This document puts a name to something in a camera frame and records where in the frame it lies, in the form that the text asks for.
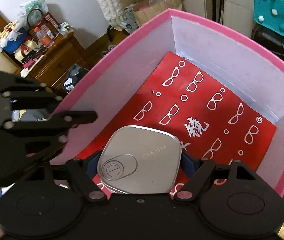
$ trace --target black bag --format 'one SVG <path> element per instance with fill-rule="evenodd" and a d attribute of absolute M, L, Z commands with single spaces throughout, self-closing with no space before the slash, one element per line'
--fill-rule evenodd
<path fill-rule="evenodd" d="M 69 68 L 66 78 L 64 79 L 62 89 L 66 92 L 70 92 L 75 87 L 75 85 L 86 75 L 86 73 L 88 73 L 87 69 L 74 64 Z"/>
<path fill-rule="evenodd" d="M 284 37 L 280 34 L 256 24 L 251 39 L 270 50 L 284 61 Z"/>

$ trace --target metal tin lid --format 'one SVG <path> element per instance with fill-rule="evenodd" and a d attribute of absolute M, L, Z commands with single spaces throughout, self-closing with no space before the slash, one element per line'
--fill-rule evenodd
<path fill-rule="evenodd" d="M 98 162 L 98 174 L 117 193 L 169 192 L 181 159 L 179 141 L 152 128 L 128 125 L 118 129 Z"/>

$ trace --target wooden dresser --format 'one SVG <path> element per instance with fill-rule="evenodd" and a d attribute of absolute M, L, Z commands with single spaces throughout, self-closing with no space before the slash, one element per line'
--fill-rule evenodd
<path fill-rule="evenodd" d="M 69 31 L 67 36 L 58 35 L 54 44 L 44 57 L 31 69 L 27 77 L 33 77 L 47 86 L 61 89 L 69 68 L 78 64 L 89 70 L 91 66 L 85 60 L 85 50 Z"/>
<path fill-rule="evenodd" d="M 7 21 L 0 14 L 0 30 L 7 25 Z M 87 70 L 92 68 L 86 61 L 86 51 L 74 37 L 74 30 L 69 30 L 67 36 L 59 34 L 54 44 L 43 54 L 42 59 L 27 73 L 26 78 L 35 78 L 48 87 L 60 90 L 69 68 L 73 64 L 78 64 Z M 10 63 L 15 73 L 19 75 L 23 65 L 14 58 L 14 54 L 0 53 Z"/>

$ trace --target blue container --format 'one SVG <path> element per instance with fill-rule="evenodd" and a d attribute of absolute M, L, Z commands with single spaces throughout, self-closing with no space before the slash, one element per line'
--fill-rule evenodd
<path fill-rule="evenodd" d="M 16 41 L 9 41 L 5 48 L 3 48 L 7 53 L 12 54 L 14 53 L 18 47 L 23 43 L 25 38 L 27 37 L 28 33 L 24 28 L 20 28 L 19 33 L 22 33 L 18 36 Z"/>

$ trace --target metal pivot screw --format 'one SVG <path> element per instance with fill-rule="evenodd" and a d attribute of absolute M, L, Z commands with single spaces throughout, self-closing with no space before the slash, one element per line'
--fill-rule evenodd
<path fill-rule="evenodd" d="M 193 194 L 190 191 L 179 191 L 177 197 L 179 199 L 189 199 L 192 198 Z"/>
<path fill-rule="evenodd" d="M 69 140 L 66 135 L 61 135 L 58 139 L 61 143 L 66 143 Z"/>
<path fill-rule="evenodd" d="M 8 98 L 11 95 L 10 91 L 6 91 L 4 93 L 2 93 L 2 97 Z"/>
<path fill-rule="evenodd" d="M 89 194 L 89 198 L 91 199 L 101 199 L 105 196 L 105 194 L 101 191 L 92 191 Z"/>
<path fill-rule="evenodd" d="M 55 100 L 56 100 L 56 101 L 62 101 L 62 100 L 63 100 L 63 97 L 61 97 L 61 96 L 56 96 L 56 97 L 55 97 Z"/>
<path fill-rule="evenodd" d="M 66 121 L 66 122 L 71 122 L 71 121 L 72 121 L 72 117 L 69 116 L 69 115 L 64 116 L 63 119 L 64 119 L 64 121 Z"/>
<path fill-rule="evenodd" d="M 8 122 L 4 123 L 3 126 L 4 126 L 5 129 L 11 129 L 11 128 L 14 127 L 14 123 L 12 121 L 8 121 Z"/>

